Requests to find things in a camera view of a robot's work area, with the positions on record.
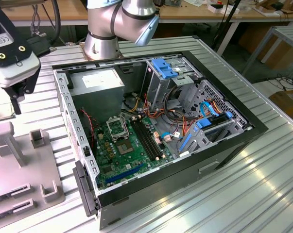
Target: floor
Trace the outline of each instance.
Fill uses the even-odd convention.
[[[183,35],[196,34],[207,45],[211,46],[214,34],[217,31],[217,24],[209,24],[211,26],[210,31],[207,30],[207,26],[204,24],[186,24],[183,28]],[[241,72],[246,64],[247,59],[250,57],[248,51],[239,46],[238,44],[229,44],[223,53],[223,58],[233,66],[238,72]],[[283,75],[287,74],[286,70],[272,70],[265,64],[256,60],[251,68],[251,72],[247,72],[245,77],[252,83],[256,83],[265,78],[276,77],[277,73]]]

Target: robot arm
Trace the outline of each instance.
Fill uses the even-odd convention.
[[[44,0],[0,0],[0,87],[10,96],[15,113],[21,114],[18,102],[24,93],[33,93],[41,68],[37,57],[50,52],[50,44],[59,35],[60,16],[56,0],[56,33],[49,42],[33,37],[21,38],[13,23],[1,10],[43,3]],[[117,36],[144,46],[153,37],[159,23],[153,0],[88,0],[88,35],[85,54],[94,60],[120,56]]]
[[[117,36],[144,46],[159,23],[153,0],[88,0],[85,54],[94,60],[119,57]]]
[[[43,2],[44,0],[0,0],[0,87],[9,95],[17,115],[21,114],[18,102],[24,100],[24,93],[34,92],[41,68],[38,57],[51,52],[50,46],[59,36],[60,20],[56,20],[58,30],[50,40],[40,36],[25,40],[19,36],[1,8]],[[52,3],[58,11],[56,0],[52,0]]]

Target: table leg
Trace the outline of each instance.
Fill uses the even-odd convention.
[[[288,26],[293,26],[293,21],[291,21]],[[275,51],[275,49],[278,47],[278,45],[280,44],[281,39],[277,39],[276,42],[273,44],[273,46],[271,46],[271,48],[268,50],[268,52],[265,54],[265,56],[263,57],[263,59],[261,60],[261,62],[264,64],[268,58],[272,55],[272,53]]]
[[[218,55],[221,56],[223,54],[223,52],[226,49],[230,39],[232,38],[233,34],[235,33],[238,25],[239,25],[239,22],[234,22],[234,23],[232,23],[232,25],[230,25],[230,27],[229,27],[229,29],[228,29],[225,37],[224,37],[224,40],[222,41],[222,43],[221,43],[221,45],[220,45],[220,47],[219,47],[219,49],[217,51]]]
[[[264,38],[261,40],[261,42],[259,43],[259,45],[257,46],[257,48],[254,50],[254,52],[252,53],[252,55],[250,56],[249,60],[245,64],[245,67],[244,67],[243,71],[241,72],[241,74],[243,76],[245,75],[245,73],[247,72],[247,70],[250,68],[250,66],[253,64],[253,62],[255,61],[256,57],[259,55],[259,53],[262,51],[262,49],[266,45],[267,41],[272,36],[272,34],[273,34],[272,32],[273,32],[273,28],[271,27],[268,30],[268,32],[266,33],[266,35],[264,36]]]

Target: extrusion rail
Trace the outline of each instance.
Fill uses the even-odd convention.
[[[293,232],[293,121],[193,37],[154,39],[148,46],[120,43],[124,56],[190,50],[269,128],[230,164],[126,217],[102,232]],[[15,135],[48,131],[66,200],[0,229],[6,232],[96,232],[87,218],[73,176],[74,156],[61,117],[51,65],[84,61],[79,46],[60,47],[41,59],[35,92],[13,120]]]

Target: green motherboard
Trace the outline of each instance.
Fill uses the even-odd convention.
[[[128,129],[128,139],[119,138],[113,141],[109,128],[106,124],[96,128],[95,134],[97,137],[97,156],[96,162],[100,169],[100,174],[97,177],[97,185],[99,189],[105,189],[120,182],[125,182],[137,174],[144,173],[158,166],[164,165],[173,160],[169,149],[165,142],[157,144],[153,133],[155,128],[149,118],[143,118],[141,123],[147,130],[148,137],[154,141],[156,150],[160,151],[161,156],[156,159],[149,156],[147,149],[143,147],[141,134],[136,134],[136,130],[132,127],[132,122],[125,121]],[[111,127],[116,133],[122,132],[121,129],[114,129],[115,124]]]

